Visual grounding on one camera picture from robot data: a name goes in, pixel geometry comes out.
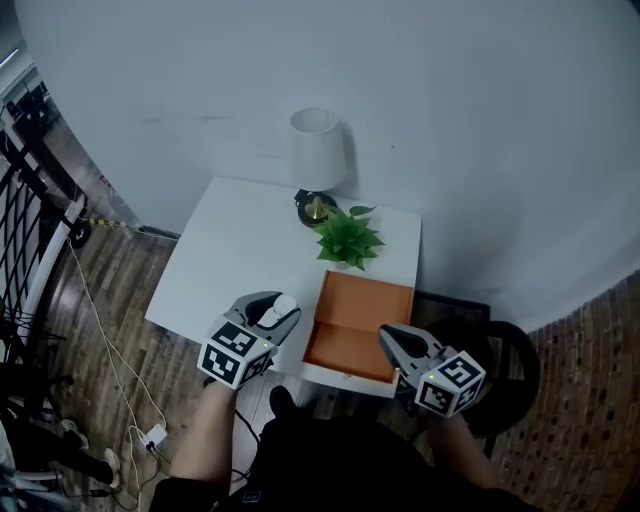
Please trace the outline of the white shade table lamp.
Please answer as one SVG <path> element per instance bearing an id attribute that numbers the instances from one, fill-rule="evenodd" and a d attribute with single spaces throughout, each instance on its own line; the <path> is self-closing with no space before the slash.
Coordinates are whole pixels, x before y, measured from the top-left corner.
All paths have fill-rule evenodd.
<path id="1" fill-rule="evenodd" d="M 298 218 L 306 227 L 315 228 L 337 206 L 328 192 L 347 177 L 342 124 L 335 113 L 310 107 L 291 116 L 289 170 L 298 188 L 294 196 Z"/>

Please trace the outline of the black stair railing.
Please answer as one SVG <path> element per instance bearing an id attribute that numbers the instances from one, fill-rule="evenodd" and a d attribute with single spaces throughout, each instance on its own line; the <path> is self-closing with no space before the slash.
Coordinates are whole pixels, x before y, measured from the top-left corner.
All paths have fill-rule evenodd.
<path id="1" fill-rule="evenodd" d="M 0 115 L 10 124 L 9 113 Z M 9 168 L 7 160 L 0 154 L 0 179 Z M 80 207 L 68 207 L 68 199 L 53 185 L 50 179 L 40 174 L 49 190 L 56 197 L 55 202 L 66 213 L 79 214 Z M 9 241 L 9 234 L 15 229 L 14 219 L 20 217 L 27 189 L 17 178 L 0 192 L 0 305 L 14 312 L 20 319 L 33 317 L 40 325 L 42 313 L 40 303 L 54 273 L 60 254 L 71 246 L 68 229 L 57 226 L 55 218 L 46 219 L 42 211 L 35 223 L 40 201 L 35 199 L 22 218 L 15 238 Z"/>

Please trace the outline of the black coat rack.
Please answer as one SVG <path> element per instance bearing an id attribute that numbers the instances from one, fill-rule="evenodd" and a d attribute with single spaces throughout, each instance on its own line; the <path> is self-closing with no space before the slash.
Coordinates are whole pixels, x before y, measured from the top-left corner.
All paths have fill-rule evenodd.
<path id="1" fill-rule="evenodd" d="M 55 218 L 57 226 L 64 225 L 68 229 L 67 236 L 73 248 L 82 247 L 91 233 L 90 222 L 80 218 L 86 210 L 86 194 L 43 142 L 30 119 L 21 114 L 15 123 L 10 124 L 0 115 L 0 121 L 3 123 L 0 130 L 3 137 L 0 154 L 9 164 L 8 170 L 0 179 L 0 192 L 5 191 L 13 178 L 17 178 L 20 185 L 27 189 L 21 215 L 14 219 L 15 229 L 10 232 L 9 241 L 15 238 L 19 223 L 28 213 L 31 203 L 38 199 L 40 210 L 36 213 L 35 223 L 43 210 L 46 219 Z M 70 210 L 66 213 L 55 202 L 56 197 L 41 179 L 41 173 L 68 199 L 69 208 L 80 207 L 79 214 L 72 214 Z"/>

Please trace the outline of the black round chair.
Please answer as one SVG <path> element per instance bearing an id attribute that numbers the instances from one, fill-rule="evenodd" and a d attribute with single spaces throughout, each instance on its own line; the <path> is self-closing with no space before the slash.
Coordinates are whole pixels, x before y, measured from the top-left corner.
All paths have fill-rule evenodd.
<path id="1" fill-rule="evenodd" d="M 478 398 L 463 417 L 491 456 L 497 437 L 519 423 L 536 401 L 541 365 L 533 342 L 516 325 L 493 320 L 487 304 L 425 291 L 414 294 L 411 324 L 466 351 L 485 369 Z"/>

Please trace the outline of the black office chair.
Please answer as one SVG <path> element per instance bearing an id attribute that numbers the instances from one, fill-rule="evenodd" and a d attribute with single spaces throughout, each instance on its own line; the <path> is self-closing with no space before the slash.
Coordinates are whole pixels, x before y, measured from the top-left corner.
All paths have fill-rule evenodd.
<path id="1" fill-rule="evenodd" d="M 63 418 L 53 390 L 73 385 L 74 378 L 55 376 L 52 368 L 65 341 L 43 330 L 33 317 L 20 319 L 0 305 L 0 410 L 45 423 Z"/>

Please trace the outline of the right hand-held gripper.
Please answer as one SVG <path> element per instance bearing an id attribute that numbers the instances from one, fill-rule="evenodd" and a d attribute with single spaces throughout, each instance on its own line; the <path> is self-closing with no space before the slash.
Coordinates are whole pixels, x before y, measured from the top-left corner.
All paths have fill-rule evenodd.
<path id="1" fill-rule="evenodd" d="M 482 388 L 485 369 L 466 351 L 442 348 L 426 330 L 382 325 L 378 342 L 400 375 L 398 401 L 410 415 L 424 409 L 450 418 L 472 404 Z M 414 360 L 408 363 L 409 356 Z"/>

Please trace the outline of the green potted plant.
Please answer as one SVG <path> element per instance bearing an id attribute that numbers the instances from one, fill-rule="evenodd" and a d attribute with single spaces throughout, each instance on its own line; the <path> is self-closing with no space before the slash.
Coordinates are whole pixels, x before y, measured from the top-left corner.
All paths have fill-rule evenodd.
<path id="1" fill-rule="evenodd" d="M 375 209 L 356 205 L 345 212 L 331 207 L 327 219 L 313 229 L 320 236 L 316 241 L 320 246 L 316 259 L 365 271 L 365 261 L 378 256 L 375 248 L 385 246 L 378 231 L 369 227 Z"/>

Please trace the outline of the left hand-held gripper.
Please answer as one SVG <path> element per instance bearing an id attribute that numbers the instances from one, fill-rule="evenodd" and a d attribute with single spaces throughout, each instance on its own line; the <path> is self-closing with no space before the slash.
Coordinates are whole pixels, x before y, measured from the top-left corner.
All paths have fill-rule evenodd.
<path id="1" fill-rule="evenodd" d="M 233 390 L 261 375 L 301 317 L 298 307 L 286 314 L 275 310 L 273 304 L 281 295 L 261 291 L 236 299 L 206 331 L 197 368 Z M 243 327 L 255 324 L 260 337 Z"/>

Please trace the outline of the person's right forearm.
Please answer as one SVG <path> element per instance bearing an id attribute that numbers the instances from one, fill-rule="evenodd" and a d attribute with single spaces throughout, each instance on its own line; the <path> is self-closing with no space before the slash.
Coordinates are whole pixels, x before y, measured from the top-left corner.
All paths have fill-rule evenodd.
<path id="1" fill-rule="evenodd" d="M 461 414 L 448 418 L 429 415 L 427 430 L 436 467 L 484 489 L 499 487 L 495 468 L 477 445 Z"/>

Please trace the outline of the person's left shoe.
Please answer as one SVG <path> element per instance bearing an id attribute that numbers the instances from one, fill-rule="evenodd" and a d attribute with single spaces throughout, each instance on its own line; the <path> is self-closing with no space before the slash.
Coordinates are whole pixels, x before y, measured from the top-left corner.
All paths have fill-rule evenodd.
<path id="1" fill-rule="evenodd" d="M 269 406 L 276 419 L 290 418 L 298 412 L 290 392 L 282 385 L 270 391 Z"/>

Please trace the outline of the white table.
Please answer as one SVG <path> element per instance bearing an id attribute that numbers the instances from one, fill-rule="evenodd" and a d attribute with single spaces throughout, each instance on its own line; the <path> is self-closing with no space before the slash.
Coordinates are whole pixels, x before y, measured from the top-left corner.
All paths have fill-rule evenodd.
<path id="1" fill-rule="evenodd" d="M 351 392 L 391 398 L 383 383 L 304 361 L 326 271 L 416 284 L 420 216 L 378 206 L 370 228 L 384 245 L 364 271 L 318 259 L 317 234 L 305 227 L 292 188 L 216 177 L 181 234 L 146 312 L 146 319 L 200 343 L 215 319 L 239 297 L 281 291 L 302 317 L 274 358 L 273 370 Z"/>

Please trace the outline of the person's black clothing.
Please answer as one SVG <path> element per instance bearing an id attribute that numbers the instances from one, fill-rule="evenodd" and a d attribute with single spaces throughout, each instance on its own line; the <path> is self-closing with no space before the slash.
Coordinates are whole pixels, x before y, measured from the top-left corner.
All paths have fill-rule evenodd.
<path id="1" fill-rule="evenodd" d="M 233 494 L 192 479 L 157 484 L 149 512 L 541 512 L 429 465 L 377 422 L 274 419 L 246 485 Z"/>

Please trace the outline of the clear water bottle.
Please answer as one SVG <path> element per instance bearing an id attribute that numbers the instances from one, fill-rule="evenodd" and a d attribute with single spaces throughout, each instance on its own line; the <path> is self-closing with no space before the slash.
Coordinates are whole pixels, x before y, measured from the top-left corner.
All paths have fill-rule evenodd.
<path id="1" fill-rule="evenodd" d="M 106 197 L 107 203 L 109 204 L 115 217 L 119 221 L 124 222 L 126 225 L 138 228 L 140 226 L 138 216 L 126 204 L 124 199 L 118 194 L 118 192 L 114 189 L 114 187 L 102 173 L 99 174 L 99 182 L 101 183 L 101 191 Z"/>

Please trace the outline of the white power strip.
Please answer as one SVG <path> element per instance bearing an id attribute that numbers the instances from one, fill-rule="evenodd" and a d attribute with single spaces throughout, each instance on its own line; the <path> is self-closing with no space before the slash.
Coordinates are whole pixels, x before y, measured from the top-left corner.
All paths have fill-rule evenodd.
<path id="1" fill-rule="evenodd" d="M 148 432 L 139 434 L 141 445 L 149 451 L 159 448 L 167 437 L 168 432 L 166 428 L 159 423 L 154 425 Z"/>

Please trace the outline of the person's left forearm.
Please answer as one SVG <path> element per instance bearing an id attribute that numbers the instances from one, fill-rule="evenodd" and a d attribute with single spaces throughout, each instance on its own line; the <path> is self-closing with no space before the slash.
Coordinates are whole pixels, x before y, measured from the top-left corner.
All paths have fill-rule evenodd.
<path id="1" fill-rule="evenodd" d="M 236 399 L 237 392 L 219 382 L 204 388 L 173 456 L 170 477 L 204 482 L 228 494 Z"/>

